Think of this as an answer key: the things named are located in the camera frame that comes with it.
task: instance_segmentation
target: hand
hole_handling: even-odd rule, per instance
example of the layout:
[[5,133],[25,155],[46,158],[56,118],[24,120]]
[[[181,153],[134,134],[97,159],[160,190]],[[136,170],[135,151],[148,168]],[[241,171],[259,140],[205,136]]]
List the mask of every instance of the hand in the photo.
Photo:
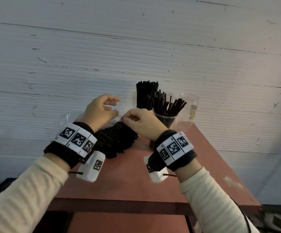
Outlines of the hand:
[[119,97],[108,94],[95,98],[88,104],[81,122],[86,123],[94,132],[97,132],[119,114],[118,110],[112,110],[111,107],[104,105],[117,105],[118,101],[120,101]]
[[155,141],[165,132],[167,127],[147,109],[132,109],[127,111],[121,120],[137,134]]

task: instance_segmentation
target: wall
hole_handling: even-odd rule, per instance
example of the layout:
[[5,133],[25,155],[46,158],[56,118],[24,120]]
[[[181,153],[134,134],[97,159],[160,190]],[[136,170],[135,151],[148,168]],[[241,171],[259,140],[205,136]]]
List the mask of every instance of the wall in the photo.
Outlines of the wall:
[[263,204],[281,204],[281,0],[0,0],[0,181],[61,117],[135,84],[201,97],[195,123]]

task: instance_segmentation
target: cream sweater sleeve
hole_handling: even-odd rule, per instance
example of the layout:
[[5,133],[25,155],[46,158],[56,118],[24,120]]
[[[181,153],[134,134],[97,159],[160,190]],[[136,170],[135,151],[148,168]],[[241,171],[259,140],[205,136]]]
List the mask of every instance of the cream sweater sleeve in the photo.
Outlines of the cream sweater sleeve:
[[45,157],[37,159],[0,194],[0,233],[29,233],[68,178]]
[[[216,181],[202,168],[180,184],[203,233],[248,233],[240,209]],[[249,221],[252,233],[259,233]]]

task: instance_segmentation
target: right hand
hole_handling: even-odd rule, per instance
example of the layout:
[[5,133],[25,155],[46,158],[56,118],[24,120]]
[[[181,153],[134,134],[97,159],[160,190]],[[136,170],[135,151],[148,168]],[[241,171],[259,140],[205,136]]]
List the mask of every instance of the right hand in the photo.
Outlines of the right hand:
[[144,138],[155,141],[168,128],[147,109],[131,109],[127,111],[121,120]]

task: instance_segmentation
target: wooden table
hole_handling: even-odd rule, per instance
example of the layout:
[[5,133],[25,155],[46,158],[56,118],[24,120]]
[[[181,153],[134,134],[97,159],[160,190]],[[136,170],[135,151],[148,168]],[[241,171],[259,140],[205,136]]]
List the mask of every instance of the wooden table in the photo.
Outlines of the wooden table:
[[[197,160],[247,215],[259,211],[260,204],[245,188],[235,172],[203,136],[195,124],[185,132],[194,145]],[[117,212],[188,215],[193,211],[179,190],[177,178],[151,182],[143,157],[150,155],[149,141],[138,138],[124,154],[107,159],[98,179],[90,183],[70,174],[48,210],[69,212]]]

